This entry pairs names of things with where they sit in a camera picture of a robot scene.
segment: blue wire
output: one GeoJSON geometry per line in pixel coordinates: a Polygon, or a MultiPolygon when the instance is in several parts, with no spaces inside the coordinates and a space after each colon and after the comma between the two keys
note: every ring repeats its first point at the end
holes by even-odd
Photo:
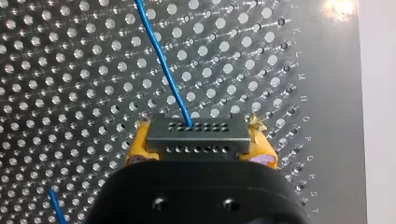
{"type": "Polygon", "coordinates": [[[55,190],[49,190],[49,198],[52,203],[52,207],[55,210],[56,216],[58,217],[59,223],[66,224],[66,219],[64,218],[64,212],[62,212],[61,207],[59,206],[58,197],[56,196],[55,190]]]}
{"type": "Polygon", "coordinates": [[[177,85],[172,77],[171,70],[169,69],[169,65],[165,60],[165,55],[163,54],[163,50],[161,48],[160,43],[155,37],[154,31],[152,30],[151,24],[149,23],[149,18],[146,16],[145,5],[142,0],[135,0],[137,4],[137,10],[139,11],[140,19],[143,22],[143,25],[146,28],[146,32],[148,33],[148,37],[151,41],[152,46],[157,52],[158,58],[161,62],[161,67],[163,68],[163,72],[165,73],[166,79],[168,79],[169,87],[171,88],[172,93],[174,94],[178,105],[180,106],[181,113],[183,114],[184,120],[186,120],[187,126],[192,126],[192,120],[190,117],[190,112],[187,109],[183,99],[181,98],[180,92],[178,92],[177,85]]]}

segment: metal connector housing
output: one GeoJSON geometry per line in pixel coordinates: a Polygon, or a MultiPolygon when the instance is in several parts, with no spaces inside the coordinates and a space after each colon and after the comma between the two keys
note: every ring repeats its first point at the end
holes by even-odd
{"type": "Polygon", "coordinates": [[[148,131],[147,150],[161,160],[235,160],[248,153],[248,124],[242,115],[229,119],[193,119],[186,127],[183,119],[159,116],[148,131]]]}

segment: gray metal surface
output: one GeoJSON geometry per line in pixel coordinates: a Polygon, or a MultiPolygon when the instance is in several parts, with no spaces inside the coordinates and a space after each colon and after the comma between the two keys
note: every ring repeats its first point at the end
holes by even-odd
{"type": "Polygon", "coordinates": [[[158,152],[161,160],[229,160],[248,153],[248,124],[240,114],[192,119],[192,127],[183,119],[156,117],[150,123],[147,148],[158,152]]]}
{"type": "MultiPolygon", "coordinates": [[[[252,110],[313,223],[366,222],[357,2],[147,1],[194,117],[252,110]]],[[[143,115],[180,116],[133,1],[0,1],[0,222],[81,223],[143,115]]]]}

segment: white wall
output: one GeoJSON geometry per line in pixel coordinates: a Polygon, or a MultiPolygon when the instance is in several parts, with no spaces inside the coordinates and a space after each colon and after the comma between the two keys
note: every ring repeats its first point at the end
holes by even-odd
{"type": "Polygon", "coordinates": [[[360,0],[369,224],[396,223],[396,0],[360,0]]]}

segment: yellow plastic part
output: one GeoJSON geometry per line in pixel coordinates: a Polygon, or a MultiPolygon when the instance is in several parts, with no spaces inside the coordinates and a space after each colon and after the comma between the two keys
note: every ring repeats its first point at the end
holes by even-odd
{"type": "Polygon", "coordinates": [[[149,125],[149,120],[139,121],[136,138],[134,139],[131,149],[126,157],[126,164],[130,164],[129,162],[133,156],[141,156],[147,159],[155,159],[157,161],[160,159],[160,155],[158,153],[150,153],[146,150],[146,138],[149,132],[149,125]]]}
{"type": "Polygon", "coordinates": [[[274,161],[268,162],[268,166],[276,169],[278,157],[267,138],[262,131],[267,130],[267,127],[253,114],[250,117],[250,124],[248,132],[250,134],[250,150],[248,154],[240,156],[243,161],[249,161],[260,155],[272,156],[274,161]]]}

